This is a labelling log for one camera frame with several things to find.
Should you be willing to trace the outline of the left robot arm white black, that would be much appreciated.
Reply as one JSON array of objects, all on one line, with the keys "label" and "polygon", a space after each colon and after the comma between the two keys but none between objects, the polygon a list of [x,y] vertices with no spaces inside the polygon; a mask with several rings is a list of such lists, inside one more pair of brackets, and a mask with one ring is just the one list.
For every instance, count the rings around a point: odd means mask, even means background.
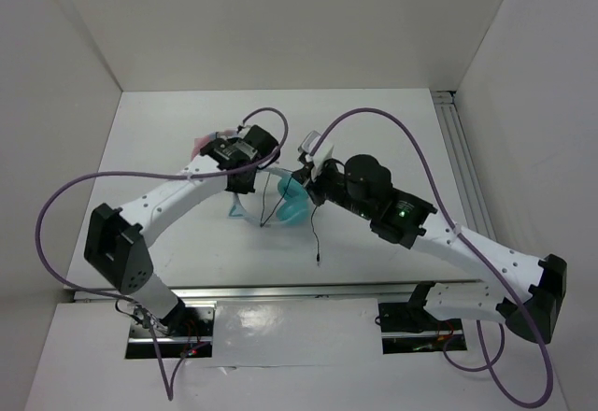
[{"label": "left robot arm white black", "polygon": [[96,207],[84,259],[120,294],[145,308],[160,333],[178,333],[195,315],[155,273],[150,247],[206,199],[224,191],[254,192],[257,167],[277,146],[278,141],[257,125],[245,133],[203,140],[177,179],[125,205]]}]

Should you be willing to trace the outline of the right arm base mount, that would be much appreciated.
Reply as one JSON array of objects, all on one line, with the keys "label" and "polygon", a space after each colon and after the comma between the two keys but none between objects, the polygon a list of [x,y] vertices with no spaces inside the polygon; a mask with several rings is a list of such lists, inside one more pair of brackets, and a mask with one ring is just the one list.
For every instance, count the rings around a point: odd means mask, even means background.
[{"label": "right arm base mount", "polygon": [[459,319],[440,321],[407,303],[379,303],[375,324],[381,330],[382,352],[389,354],[465,351],[467,345]]}]

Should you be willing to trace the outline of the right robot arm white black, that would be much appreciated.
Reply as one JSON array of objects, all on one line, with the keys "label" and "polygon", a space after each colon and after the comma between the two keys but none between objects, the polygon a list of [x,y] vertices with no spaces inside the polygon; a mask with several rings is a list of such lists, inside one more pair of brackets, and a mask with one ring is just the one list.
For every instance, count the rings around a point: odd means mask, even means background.
[{"label": "right robot arm white black", "polygon": [[371,155],[341,163],[302,153],[299,161],[302,167],[292,176],[315,205],[340,206],[367,220],[379,238],[448,262],[476,280],[456,287],[419,284],[407,308],[412,325],[427,329],[438,320],[486,320],[526,341],[551,342],[566,294],[565,260],[523,254],[449,225],[434,205],[394,188],[391,171]]}]

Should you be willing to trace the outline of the teal white cat-ear headphones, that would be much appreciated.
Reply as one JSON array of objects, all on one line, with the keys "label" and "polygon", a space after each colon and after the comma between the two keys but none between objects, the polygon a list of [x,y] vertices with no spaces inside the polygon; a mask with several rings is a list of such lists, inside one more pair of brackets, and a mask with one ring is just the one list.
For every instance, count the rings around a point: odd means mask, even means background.
[{"label": "teal white cat-ear headphones", "polygon": [[228,218],[243,220],[251,225],[267,227],[294,227],[306,222],[309,214],[308,195],[304,188],[295,181],[289,170],[279,167],[267,167],[263,170],[267,174],[266,181],[271,177],[278,178],[278,202],[268,216],[251,215],[243,207],[237,193],[233,194],[232,206]]}]

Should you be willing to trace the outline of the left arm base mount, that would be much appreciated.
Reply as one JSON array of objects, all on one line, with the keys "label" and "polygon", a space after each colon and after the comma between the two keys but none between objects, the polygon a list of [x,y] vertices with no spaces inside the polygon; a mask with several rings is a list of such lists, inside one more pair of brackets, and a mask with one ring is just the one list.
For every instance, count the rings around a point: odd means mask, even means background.
[{"label": "left arm base mount", "polygon": [[155,360],[156,354],[150,334],[154,325],[156,341],[162,357],[174,360],[186,352],[191,359],[212,357],[213,331],[216,315],[215,302],[191,302],[187,304],[190,314],[173,331],[159,322],[147,322],[139,307],[115,305],[118,313],[129,319],[129,331],[124,358],[126,360]]}]

